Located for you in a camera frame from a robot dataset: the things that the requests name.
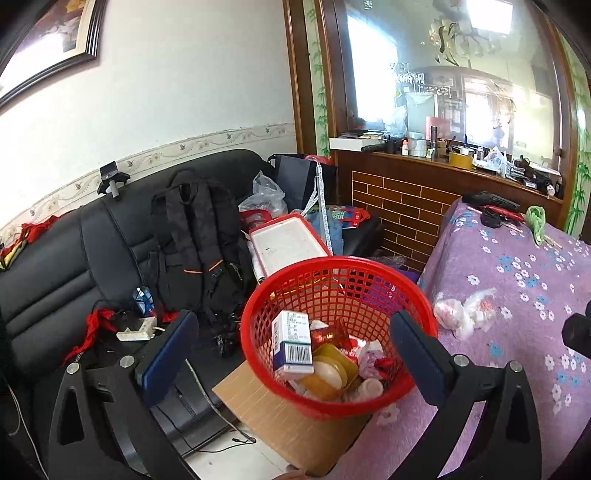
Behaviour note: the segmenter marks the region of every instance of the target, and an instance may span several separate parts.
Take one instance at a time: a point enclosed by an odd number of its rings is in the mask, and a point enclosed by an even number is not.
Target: bed
[[[439,339],[450,353],[464,353],[479,365],[504,367],[511,360],[523,364],[540,424],[543,478],[548,478],[591,417],[591,361],[567,349],[561,338],[564,321],[572,312],[584,313],[591,300],[589,247],[551,226],[546,226],[546,234],[562,248],[547,243],[538,247],[527,228],[523,233],[506,226],[486,228],[479,214],[459,200],[443,222],[419,286],[431,302],[464,302],[478,290],[495,287],[492,302],[497,315],[487,332],[476,330],[460,341],[440,328]],[[482,406],[473,409],[442,473],[460,465]],[[387,479],[435,412],[413,389],[373,416],[327,478]]]

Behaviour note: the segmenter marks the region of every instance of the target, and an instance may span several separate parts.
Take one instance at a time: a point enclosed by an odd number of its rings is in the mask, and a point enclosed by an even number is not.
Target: window
[[[392,39],[367,19],[350,13],[347,17],[355,73],[357,114],[368,123],[391,124],[396,109],[392,89],[392,65],[398,62]],[[384,92],[378,96],[375,91]]]

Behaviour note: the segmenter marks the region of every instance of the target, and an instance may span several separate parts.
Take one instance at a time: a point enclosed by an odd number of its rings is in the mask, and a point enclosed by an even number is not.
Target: red ribbon
[[[74,347],[74,349],[67,354],[62,365],[68,363],[68,360],[74,358],[82,352],[86,352],[96,341],[96,336],[99,334],[99,328],[106,328],[110,332],[116,332],[117,329],[109,323],[111,317],[115,314],[113,310],[97,309],[86,317],[86,338],[82,345]]]

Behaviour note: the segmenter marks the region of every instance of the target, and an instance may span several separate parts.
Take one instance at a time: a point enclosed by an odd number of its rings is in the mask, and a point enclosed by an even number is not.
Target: black leather sofa
[[[252,179],[262,170],[274,177],[272,165],[249,150],[230,150],[161,170],[121,189],[121,201],[104,196],[59,219],[28,245],[9,271],[0,273],[0,316],[9,340],[13,376],[20,400],[44,463],[57,391],[64,373],[61,363],[85,337],[85,318],[97,300],[130,301],[145,284],[148,253],[154,249],[150,208],[152,196],[165,188],[175,171],[193,168],[216,178],[237,202],[252,192]],[[344,231],[345,255],[368,256],[379,248],[383,227],[372,218],[355,231]],[[191,358],[213,402],[233,416],[212,388],[243,361],[242,352],[221,358],[213,338],[200,338]],[[0,418],[7,430],[17,425],[9,395],[0,395]],[[225,429],[200,393],[188,369],[179,373],[167,398],[152,410],[181,453],[201,446]],[[122,453],[142,470],[134,449],[111,422]],[[24,432],[14,442],[35,464]]]

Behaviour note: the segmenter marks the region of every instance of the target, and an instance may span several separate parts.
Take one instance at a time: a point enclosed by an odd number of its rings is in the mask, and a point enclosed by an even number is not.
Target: black backpack
[[[217,333],[227,332],[256,286],[232,194],[192,170],[179,171],[152,198],[152,226],[157,249],[146,279],[155,300],[168,312],[205,315]]]

